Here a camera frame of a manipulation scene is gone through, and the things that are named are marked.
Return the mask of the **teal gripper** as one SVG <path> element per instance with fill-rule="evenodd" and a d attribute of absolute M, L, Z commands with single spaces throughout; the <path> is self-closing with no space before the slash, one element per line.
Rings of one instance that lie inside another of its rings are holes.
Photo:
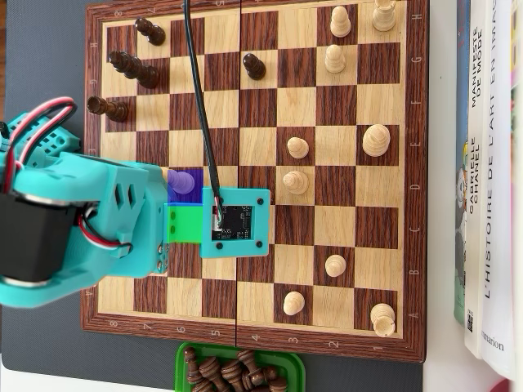
<path fill-rule="evenodd" d="M 169 244 L 164 241 L 167 183 L 160 167 L 143 167 L 148 172 L 144 204 L 134 233 L 134 256 L 137 278 L 151 273 L 164 274 L 168 269 Z"/>

